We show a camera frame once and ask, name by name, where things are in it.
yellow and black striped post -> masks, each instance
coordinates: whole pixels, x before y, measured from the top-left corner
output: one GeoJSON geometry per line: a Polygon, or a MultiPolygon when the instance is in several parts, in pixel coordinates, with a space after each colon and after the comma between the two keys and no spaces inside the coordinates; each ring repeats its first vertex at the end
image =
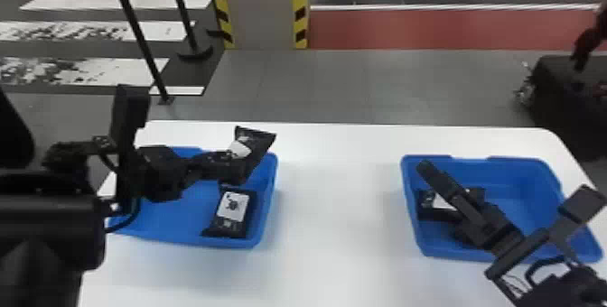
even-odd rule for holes
{"type": "Polygon", "coordinates": [[[234,49],[236,42],[229,16],[228,0],[213,0],[213,4],[215,5],[215,13],[219,22],[221,36],[223,37],[223,45],[226,49],[234,49]]]}
{"type": "Polygon", "coordinates": [[[308,0],[293,0],[293,40],[296,49],[308,47],[308,0]]]}

white floor stripe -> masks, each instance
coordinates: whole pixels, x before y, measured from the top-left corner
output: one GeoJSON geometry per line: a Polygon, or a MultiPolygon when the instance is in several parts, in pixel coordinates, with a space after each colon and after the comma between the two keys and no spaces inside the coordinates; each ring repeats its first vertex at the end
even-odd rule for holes
{"type": "MultiPolygon", "coordinates": [[[[175,0],[130,0],[135,9],[174,9],[175,0]]],[[[185,0],[189,9],[203,9],[210,0],[185,0]]],[[[32,0],[22,10],[109,10],[121,9],[118,0],[32,0]]]]}
{"type": "MultiPolygon", "coordinates": [[[[204,87],[166,87],[166,92],[169,95],[194,95],[198,96],[202,94],[204,91],[204,87]]],[[[157,87],[152,87],[150,89],[150,95],[160,95],[160,91],[158,91],[157,87]]]]}
{"type": "Polygon", "coordinates": [[[598,4],[312,5],[314,11],[357,10],[594,10],[598,4]]]}
{"type": "MultiPolygon", "coordinates": [[[[155,59],[160,70],[168,61],[155,59]]],[[[0,58],[0,84],[114,86],[122,83],[148,87],[152,82],[143,59],[0,58]]]]}
{"type": "MultiPolygon", "coordinates": [[[[179,21],[139,22],[148,41],[180,42],[185,37],[179,21]]],[[[128,22],[0,22],[0,41],[135,40],[128,22]]]]}

metal pole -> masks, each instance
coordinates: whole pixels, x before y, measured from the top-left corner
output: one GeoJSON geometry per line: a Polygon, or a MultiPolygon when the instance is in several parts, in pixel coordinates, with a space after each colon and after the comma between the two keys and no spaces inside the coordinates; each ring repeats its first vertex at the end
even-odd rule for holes
{"type": "Polygon", "coordinates": [[[154,84],[158,88],[160,92],[161,101],[158,102],[160,105],[170,105],[174,97],[169,96],[169,93],[166,92],[166,87],[164,86],[163,79],[160,77],[160,71],[156,67],[156,63],[154,63],[154,57],[152,56],[152,51],[150,50],[149,45],[145,41],[144,33],[141,31],[141,27],[139,26],[139,22],[137,21],[137,17],[135,15],[135,11],[133,10],[133,6],[129,0],[119,0],[122,5],[122,9],[125,12],[126,19],[128,23],[131,25],[131,30],[133,30],[133,34],[137,39],[137,44],[139,44],[139,49],[144,55],[145,63],[147,63],[147,68],[150,70],[152,77],[154,78],[154,84]]]}
{"type": "Polygon", "coordinates": [[[212,45],[210,45],[209,40],[206,39],[203,43],[204,46],[201,47],[196,40],[194,30],[191,28],[190,15],[188,14],[188,9],[185,7],[185,2],[183,0],[175,0],[175,3],[177,3],[177,9],[182,18],[183,28],[185,29],[188,44],[190,45],[190,49],[181,49],[177,54],[184,59],[206,60],[212,53],[212,45]]]}
{"type": "Polygon", "coordinates": [[[185,8],[185,3],[183,0],[175,0],[175,2],[177,3],[179,14],[182,16],[183,28],[185,29],[190,48],[192,51],[197,51],[198,43],[196,42],[194,31],[191,29],[190,15],[188,14],[188,10],[185,8]]]}

blue plastic tray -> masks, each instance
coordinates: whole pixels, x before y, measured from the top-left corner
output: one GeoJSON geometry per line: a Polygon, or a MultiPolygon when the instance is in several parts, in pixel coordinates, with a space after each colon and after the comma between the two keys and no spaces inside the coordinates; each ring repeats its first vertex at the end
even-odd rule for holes
{"type": "MultiPolygon", "coordinates": [[[[198,148],[175,147],[181,157],[192,157],[202,152],[198,148]]],[[[133,223],[118,230],[145,239],[177,244],[220,248],[252,248],[261,241],[267,213],[272,202],[278,159],[268,153],[253,171],[248,181],[239,188],[257,192],[251,222],[246,238],[202,237],[200,233],[209,226],[219,202],[216,181],[198,181],[183,192],[180,200],[152,203],[142,199],[141,212],[133,223]]],[[[110,225],[125,218],[110,220],[110,225]]]]}
{"type": "MultiPolygon", "coordinates": [[[[482,160],[456,159],[451,156],[408,155],[400,166],[405,184],[409,216],[416,242],[425,256],[466,261],[491,262],[490,253],[467,246],[452,238],[453,227],[444,222],[417,219],[418,190],[429,189],[416,166],[423,160],[433,162],[451,174],[464,187],[482,187],[487,201],[497,204],[525,235],[537,228],[549,227],[556,220],[557,207],[565,199],[561,184],[550,168],[535,159],[490,157],[482,160]]],[[[602,250],[588,228],[582,228],[571,239],[580,260],[591,263],[602,258],[602,250]]],[[[544,246],[525,261],[527,263],[560,255],[555,247],[544,246]]]]}

white label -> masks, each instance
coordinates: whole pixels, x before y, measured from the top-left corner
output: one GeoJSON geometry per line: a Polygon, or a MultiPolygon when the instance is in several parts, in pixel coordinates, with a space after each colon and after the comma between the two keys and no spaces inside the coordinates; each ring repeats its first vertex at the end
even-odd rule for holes
{"type": "Polygon", "coordinates": [[[233,191],[226,191],[221,198],[217,216],[225,219],[231,219],[242,222],[247,212],[248,195],[238,194],[233,191]]]}
{"type": "Polygon", "coordinates": [[[247,147],[246,145],[242,144],[242,142],[245,142],[248,139],[248,137],[246,136],[241,136],[238,138],[238,140],[232,142],[232,144],[229,145],[229,150],[236,155],[237,158],[245,158],[247,157],[249,154],[251,154],[251,149],[249,147],[247,147]]]}

